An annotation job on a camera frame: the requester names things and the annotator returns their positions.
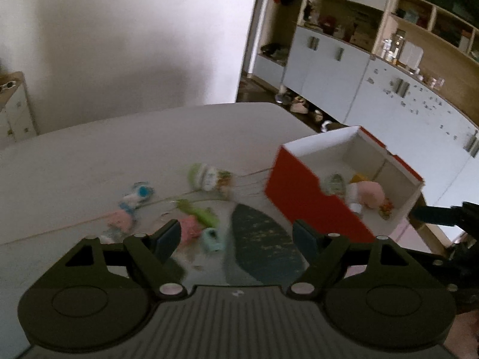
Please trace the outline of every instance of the dark floor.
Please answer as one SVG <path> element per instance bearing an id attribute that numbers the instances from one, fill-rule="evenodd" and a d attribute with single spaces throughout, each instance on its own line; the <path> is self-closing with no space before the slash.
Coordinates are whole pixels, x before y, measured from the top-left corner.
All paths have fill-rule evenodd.
<path id="1" fill-rule="evenodd" d="M 275 94 L 276 93 L 271 92 L 265 87 L 262 87 L 256 81 L 253 81 L 250 78 L 242 76 L 241 81 L 239 83 L 238 96 L 236 97 L 236 102 L 271 102 L 272 104 L 276 104 Z M 280 104 L 277 104 L 277 105 L 283 108 L 286 112 L 289 112 L 289 106 L 284 106 Z M 294 115 L 297 119 L 305 123 L 308 127 L 312 128 L 318 133 L 320 132 L 321 125 L 314 122 L 312 117 L 312 112 L 309 112 L 308 114 L 305 114 L 305 115 L 300 113 L 293 113 L 293 112 L 290 112 L 290 113 Z"/>

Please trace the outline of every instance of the table surface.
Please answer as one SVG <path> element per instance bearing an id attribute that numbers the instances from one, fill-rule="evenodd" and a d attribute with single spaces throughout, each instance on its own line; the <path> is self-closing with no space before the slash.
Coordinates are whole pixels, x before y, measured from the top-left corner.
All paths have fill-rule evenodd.
<path id="1" fill-rule="evenodd" d="M 104 215 L 133 183 L 156 192 L 138 212 L 140 232 L 172 196 L 191 192 L 194 162 L 240 176 L 234 201 L 290 228 L 262 190 L 278 147 L 312 134 L 273 104 L 220 104 L 97 121 L 0 151 L 0 359 L 29 346 L 16 315 L 23 292 L 80 239 L 104 231 Z"/>

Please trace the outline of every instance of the cardboard box on shelf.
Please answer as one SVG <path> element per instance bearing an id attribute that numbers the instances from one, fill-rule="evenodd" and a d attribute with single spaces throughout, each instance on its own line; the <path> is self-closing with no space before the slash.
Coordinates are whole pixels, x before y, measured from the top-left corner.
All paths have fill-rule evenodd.
<path id="1" fill-rule="evenodd" d="M 348 183 L 356 173 L 378 182 L 394 209 L 388 220 L 376 209 L 360 219 L 337 196 L 325 195 L 322 180 L 340 174 Z M 317 231 L 372 242 L 390 235 L 421 194 L 423 179 L 362 127 L 348 127 L 289 142 L 279 149 L 266 195 L 290 221 L 303 219 Z"/>

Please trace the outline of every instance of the silver screw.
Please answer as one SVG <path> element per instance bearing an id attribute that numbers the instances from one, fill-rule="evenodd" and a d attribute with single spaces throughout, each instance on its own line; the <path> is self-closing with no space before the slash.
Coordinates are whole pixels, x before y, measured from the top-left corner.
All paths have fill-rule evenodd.
<path id="1" fill-rule="evenodd" d="M 298 282 L 291 286 L 294 294 L 308 295 L 314 291 L 314 286 L 307 282 Z"/>
<path id="2" fill-rule="evenodd" d="M 454 285 L 453 283 L 450 283 L 449 285 L 446 286 L 447 291 L 450 292 L 455 292 L 457 291 L 458 287 L 457 285 Z"/>
<path id="3" fill-rule="evenodd" d="M 183 286 L 178 283 L 165 283 L 160 286 L 160 293 L 163 295 L 178 295 L 183 291 Z"/>

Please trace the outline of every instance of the yellow object in box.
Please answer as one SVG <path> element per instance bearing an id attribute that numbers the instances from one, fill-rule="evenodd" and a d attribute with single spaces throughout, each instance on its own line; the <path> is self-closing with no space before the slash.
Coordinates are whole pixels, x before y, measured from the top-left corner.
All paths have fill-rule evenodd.
<path id="1" fill-rule="evenodd" d="M 365 177 L 364 175 L 360 173 L 354 174 L 353 178 L 351 178 L 351 181 L 349 183 L 357 183 L 357 182 L 363 182 L 363 181 L 369 181 L 368 177 Z"/>

